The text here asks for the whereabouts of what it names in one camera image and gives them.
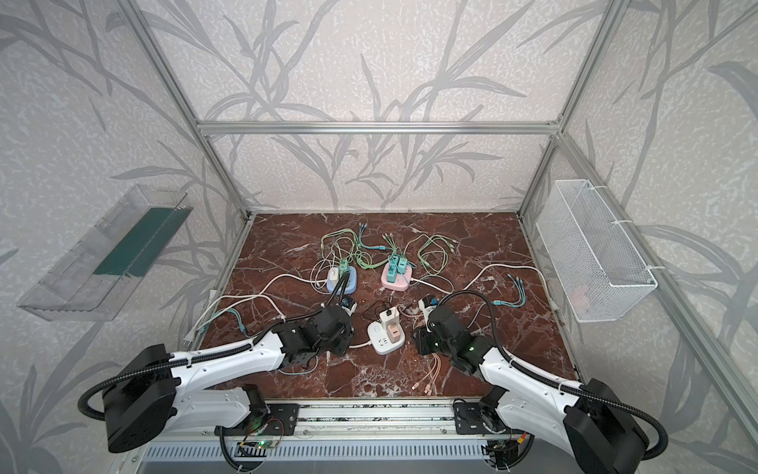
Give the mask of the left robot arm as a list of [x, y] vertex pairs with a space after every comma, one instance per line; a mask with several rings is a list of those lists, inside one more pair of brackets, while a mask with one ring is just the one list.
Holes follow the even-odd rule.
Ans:
[[163, 345], [139, 353], [118, 375], [87, 389], [77, 408], [105, 423], [108, 450], [135, 450], [161, 434], [235, 428], [266, 413], [252, 388], [221, 384], [259, 372], [306, 365], [329, 352], [342, 356], [353, 339], [356, 303], [344, 297], [305, 317], [276, 322], [255, 337], [193, 352]]

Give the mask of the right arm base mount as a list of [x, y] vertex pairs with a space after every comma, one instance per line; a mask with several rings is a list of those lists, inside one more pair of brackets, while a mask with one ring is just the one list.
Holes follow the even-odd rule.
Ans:
[[509, 432], [495, 412], [479, 402], [456, 398], [452, 402], [452, 411], [458, 435], [500, 435]]

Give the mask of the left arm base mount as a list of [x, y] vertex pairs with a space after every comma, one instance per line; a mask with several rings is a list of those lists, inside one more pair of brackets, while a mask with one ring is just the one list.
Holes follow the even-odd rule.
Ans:
[[250, 415], [239, 425], [225, 429], [225, 436], [293, 436], [300, 405], [281, 403], [268, 405], [268, 414]]

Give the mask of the white power strip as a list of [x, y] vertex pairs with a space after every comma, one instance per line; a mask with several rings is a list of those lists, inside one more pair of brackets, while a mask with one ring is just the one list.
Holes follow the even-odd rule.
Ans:
[[400, 326], [403, 335], [402, 339], [398, 343], [393, 344], [387, 335], [387, 327], [384, 327], [380, 322], [375, 321], [369, 324], [367, 328], [367, 334], [369, 335], [370, 345], [379, 356], [386, 356], [394, 351], [397, 351], [406, 342], [405, 332]]

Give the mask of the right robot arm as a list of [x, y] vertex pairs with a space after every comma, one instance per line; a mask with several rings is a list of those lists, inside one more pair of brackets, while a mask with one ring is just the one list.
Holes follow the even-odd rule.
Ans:
[[454, 369], [493, 387], [484, 412], [493, 432], [532, 434], [571, 454], [585, 473], [633, 473], [667, 449], [665, 427], [621, 402], [605, 383], [582, 384], [539, 369], [473, 335], [449, 306], [418, 306], [424, 316], [414, 331], [418, 352], [447, 357]]

